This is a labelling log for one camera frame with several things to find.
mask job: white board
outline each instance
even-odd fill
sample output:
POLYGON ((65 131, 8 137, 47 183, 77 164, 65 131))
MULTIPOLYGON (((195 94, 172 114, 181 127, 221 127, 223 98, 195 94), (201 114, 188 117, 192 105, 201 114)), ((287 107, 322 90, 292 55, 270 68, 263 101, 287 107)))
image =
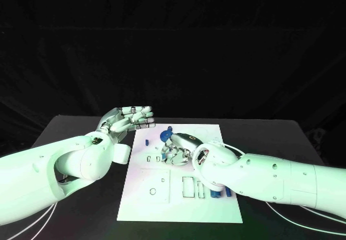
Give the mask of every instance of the white board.
POLYGON ((174 166, 159 161, 165 146, 161 133, 169 126, 174 133, 191 134, 204 143, 211 140, 223 142, 221 128, 214 124, 156 124, 155 128, 136 131, 117 220, 243 223, 236 192, 231 192, 233 197, 227 197, 224 190, 221 198, 213 198, 211 190, 198 183, 192 163, 174 166), (184 177, 194 177, 194 197, 184 197, 184 189, 194 191, 192 181, 187 185, 184 177))

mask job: dark background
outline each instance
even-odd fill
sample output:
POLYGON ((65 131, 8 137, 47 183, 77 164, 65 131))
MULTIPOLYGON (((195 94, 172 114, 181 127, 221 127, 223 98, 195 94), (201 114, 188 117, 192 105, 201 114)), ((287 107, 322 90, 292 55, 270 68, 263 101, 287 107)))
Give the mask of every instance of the dark background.
POLYGON ((344 166, 342 1, 76 0, 0 5, 0 153, 57 115, 296 120, 344 166))

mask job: small blue piece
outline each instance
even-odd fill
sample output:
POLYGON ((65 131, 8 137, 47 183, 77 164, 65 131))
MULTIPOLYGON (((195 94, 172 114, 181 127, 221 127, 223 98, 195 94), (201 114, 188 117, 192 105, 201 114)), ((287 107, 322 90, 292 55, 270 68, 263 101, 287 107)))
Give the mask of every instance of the small blue piece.
POLYGON ((225 194, 228 197, 233 197, 231 189, 228 187, 225 187, 225 194))
POLYGON ((168 130, 161 133, 161 140, 166 143, 171 139, 174 132, 172 132, 172 126, 168 127, 168 130))
POLYGON ((220 199, 223 197, 223 192, 211 190, 211 197, 214 199, 220 199))

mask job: white robotic arm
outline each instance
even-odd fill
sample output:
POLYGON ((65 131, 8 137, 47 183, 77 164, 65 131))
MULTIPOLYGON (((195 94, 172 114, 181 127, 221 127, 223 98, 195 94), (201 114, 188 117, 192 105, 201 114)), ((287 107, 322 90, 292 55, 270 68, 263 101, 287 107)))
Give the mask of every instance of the white robotic arm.
POLYGON ((50 207, 107 174, 112 163, 127 164, 127 132, 156 126, 152 107, 114 108, 86 136, 0 158, 0 225, 50 207), (70 177, 58 182, 55 169, 70 177))
POLYGON ((163 151, 176 149, 184 158, 175 160, 171 156, 166 164, 181 166, 192 161, 195 175, 211 190, 221 192, 227 186, 237 194, 262 201, 305 206, 346 218, 346 169, 240 150, 237 156, 227 144, 202 143, 185 133, 172 134, 168 142, 163 151))

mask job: black table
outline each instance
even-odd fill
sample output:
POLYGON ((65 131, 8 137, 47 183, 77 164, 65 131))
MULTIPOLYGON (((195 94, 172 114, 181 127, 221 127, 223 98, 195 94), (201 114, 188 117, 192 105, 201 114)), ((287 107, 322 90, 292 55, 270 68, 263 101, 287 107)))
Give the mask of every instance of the black table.
MULTIPOLYGON (((34 147, 86 135, 100 117, 57 116, 34 147)), ((290 120, 156 118, 162 124, 220 124, 224 142, 246 153, 270 155, 302 163, 325 165, 299 124, 290 120)), ((133 146, 135 132, 122 143, 133 146)), ((129 165, 113 163, 104 178, 64 199, 37 237, 38 240, 237 240, 237 239, 345 239, 287 222, 266 202, 238 195, 244 223, 117 221, 129 165)), ((342 223, 325 219, 299 206, 272 204, 295 222, 346 233, 342 223)), ((0 239, 12 237, 44 214, 0 226, 0 239)), ((16 238, 29 240, 47 218, 16 238)))

